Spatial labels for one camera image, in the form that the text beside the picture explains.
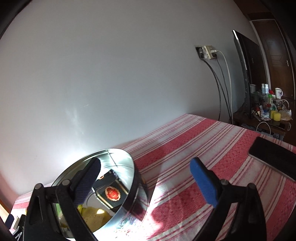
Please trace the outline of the black tea packet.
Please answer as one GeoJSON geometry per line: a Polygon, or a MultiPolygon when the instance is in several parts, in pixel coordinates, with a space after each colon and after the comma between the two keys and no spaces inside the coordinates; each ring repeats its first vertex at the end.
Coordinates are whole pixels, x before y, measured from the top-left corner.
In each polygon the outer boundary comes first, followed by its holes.
{"type": "Polygon", "coordinates": [[[99,177],[92,189],[99,201],[114,213],[121,208],[128,195],[128,189],[112,169],[99,177]]]}

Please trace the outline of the round metal tin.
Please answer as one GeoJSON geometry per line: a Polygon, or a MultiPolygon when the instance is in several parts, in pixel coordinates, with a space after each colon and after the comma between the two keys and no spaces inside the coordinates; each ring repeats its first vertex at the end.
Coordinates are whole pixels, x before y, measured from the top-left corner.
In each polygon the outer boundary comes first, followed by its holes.
{"type": "Polygon", "coordinates": [[[90,154],[68,167],[53,182],[72,179],[92,158],[101,162],[100,173],[78,206],[102,222],[94,231],[98,240],[144,240],[143,219],[149,206],[149,190],[132,156],[122,149],[105,149],[90,154]]]}

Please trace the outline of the black smartphone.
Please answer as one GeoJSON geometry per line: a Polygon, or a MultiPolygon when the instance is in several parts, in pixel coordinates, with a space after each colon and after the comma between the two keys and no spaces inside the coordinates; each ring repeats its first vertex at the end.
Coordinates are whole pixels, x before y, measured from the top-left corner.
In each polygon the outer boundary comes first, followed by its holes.
{"type": "Polygon", "coordinates": [[[295,182],[295,153],[269,140],[257,137],[248,155],[295,182]]]}

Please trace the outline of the red striped bed cover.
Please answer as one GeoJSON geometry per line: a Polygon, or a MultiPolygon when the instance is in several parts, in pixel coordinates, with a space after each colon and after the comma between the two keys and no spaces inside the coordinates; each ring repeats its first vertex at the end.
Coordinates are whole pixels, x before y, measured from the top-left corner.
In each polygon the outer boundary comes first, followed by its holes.
{"type": "Polygon", "coordinates": [[[125,146],[151,193],[144,220],[118,240],[191,240],[208,218],[208,205],[189,163],[198,157],[231,184],[254,183],[266,219],[267,239],[282,231],[295,207],[295,183],[248,155],[258,133],[193,114],[183,116],[125,146]]]}

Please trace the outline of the cluttered side table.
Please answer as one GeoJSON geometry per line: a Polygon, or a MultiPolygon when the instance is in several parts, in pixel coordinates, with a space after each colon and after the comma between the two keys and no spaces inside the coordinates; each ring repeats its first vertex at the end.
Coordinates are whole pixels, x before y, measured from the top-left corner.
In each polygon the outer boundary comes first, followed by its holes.
{"type": "Polygon", "coordinates": [[[263,133],[267,136],[283,140],[285,134],[292,127],[292,110],[290,103],[283,96],[275,97],[275,90],[269,89],[268,84],[261,85],[261,91],[255,91],[255,85],[251,85],[251,94],[255,100],[255,106],[251,115],[244,111],[244,104],[233,114],[234,124],[263,133]]]}

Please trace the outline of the white mug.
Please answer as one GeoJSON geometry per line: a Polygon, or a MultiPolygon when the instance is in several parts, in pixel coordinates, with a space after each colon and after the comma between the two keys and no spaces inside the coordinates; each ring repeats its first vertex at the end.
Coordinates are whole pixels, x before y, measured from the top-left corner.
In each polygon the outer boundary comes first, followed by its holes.
{"type": "Polygon", "coordinates": [[[282,91],[282,89],[281,88],[275,88],[275,97],[277,98],[277,99],[281,99],[282,98],[282,96],[283,96],[283,91],[282,91]]]}

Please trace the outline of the black monitor screen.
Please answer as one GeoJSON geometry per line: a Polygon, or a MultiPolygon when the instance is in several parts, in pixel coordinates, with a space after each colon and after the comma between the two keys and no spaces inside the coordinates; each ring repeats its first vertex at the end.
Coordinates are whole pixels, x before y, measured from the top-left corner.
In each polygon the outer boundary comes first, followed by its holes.
{"type": "Polygon", "coordinates": [[[258,44],[236,30],[232,30],[232,33],[244,79],[244,111],[251,115],[251,110],[255,106],[251,85],[255,85],[255,91],[259,91],[261,85],[266,83],[263,57],[258,44]]]}

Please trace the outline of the dark wardrobe door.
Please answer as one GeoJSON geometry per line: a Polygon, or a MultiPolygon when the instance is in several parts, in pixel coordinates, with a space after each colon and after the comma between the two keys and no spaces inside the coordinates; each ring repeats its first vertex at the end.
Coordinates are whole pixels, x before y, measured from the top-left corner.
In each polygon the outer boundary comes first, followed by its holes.
{"type": "Polygon", "coordinates": [[[253,20],[266,62],[267,79],[272,90],[280,88],[283,97],[295,99],[295,71],[292,54],[278,23],[273,19],[253,20]]]}

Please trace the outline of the wall power socket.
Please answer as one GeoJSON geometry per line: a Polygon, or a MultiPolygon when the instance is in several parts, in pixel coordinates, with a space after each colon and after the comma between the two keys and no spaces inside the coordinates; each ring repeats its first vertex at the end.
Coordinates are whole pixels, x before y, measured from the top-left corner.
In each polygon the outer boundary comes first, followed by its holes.
{"type": "Polygon", "coordinates": [[[217,58],[217,50],[211,45],[196,46],[195,47],[200,59],[215,59],[217,58]]]}

